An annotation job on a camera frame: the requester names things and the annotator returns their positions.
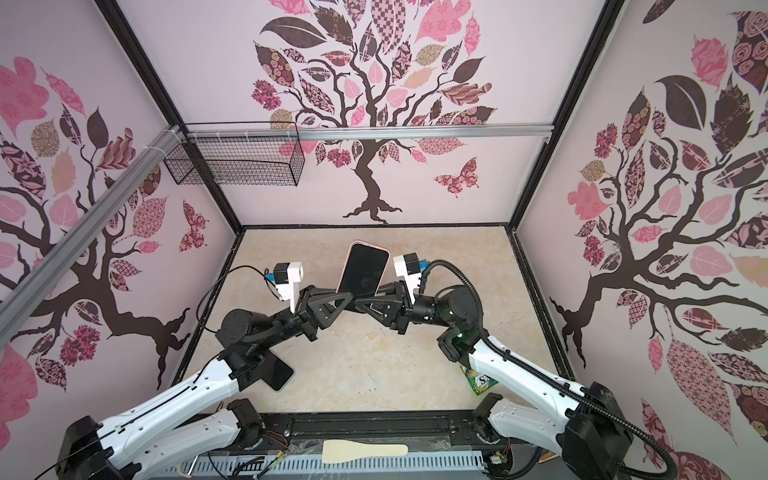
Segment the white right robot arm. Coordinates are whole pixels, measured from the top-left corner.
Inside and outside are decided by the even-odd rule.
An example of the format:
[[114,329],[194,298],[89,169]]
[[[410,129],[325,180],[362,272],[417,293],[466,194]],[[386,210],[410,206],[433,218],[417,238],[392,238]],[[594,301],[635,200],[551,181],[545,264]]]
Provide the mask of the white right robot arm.
[[355,299],[354,308],[398,333],[410,324],[444,327],[440,350],[452,362],[490,377],[525,400],[485,403],[481,417],[500,437],[519,439],[560,456],[580,479],[623,479],[624,458],[633,441],[610,390],[585,387],[511,353],[479,325],[472,291],[460,286],[439,297],[404,292],[404,283],[380,295]]

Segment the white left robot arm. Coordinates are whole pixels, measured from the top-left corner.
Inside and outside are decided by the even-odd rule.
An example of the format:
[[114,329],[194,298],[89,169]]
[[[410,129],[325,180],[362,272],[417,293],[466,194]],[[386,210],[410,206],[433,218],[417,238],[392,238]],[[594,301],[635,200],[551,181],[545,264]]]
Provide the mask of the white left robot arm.
[[72,423],[53,467],[57,478],[150,479],[211,450],[257,443],[264,422],[236,394],[257,382],[281,390],[293,370],[272,347],[297,336],[315,340],[353,301],[349,292],[307,287],[295,308],[271,316],[231,310],[216,333],[222,351],[198,372],[121,414]]

